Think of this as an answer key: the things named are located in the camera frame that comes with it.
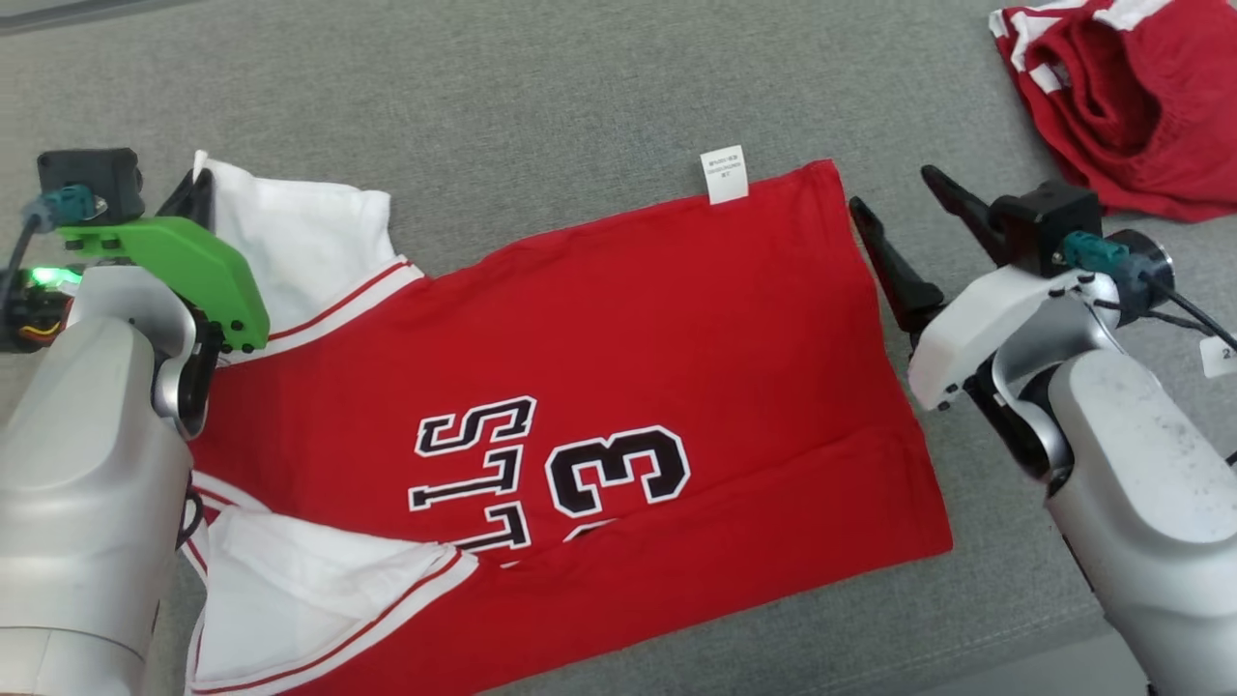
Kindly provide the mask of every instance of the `red jersey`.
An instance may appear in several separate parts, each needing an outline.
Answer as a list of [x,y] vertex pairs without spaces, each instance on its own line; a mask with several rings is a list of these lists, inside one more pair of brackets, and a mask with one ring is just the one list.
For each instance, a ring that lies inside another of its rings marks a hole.
[[296,600],[197,540],[197,692],[473,692],[950,549],[831,162],[404,271],[215,376],[210,554]]

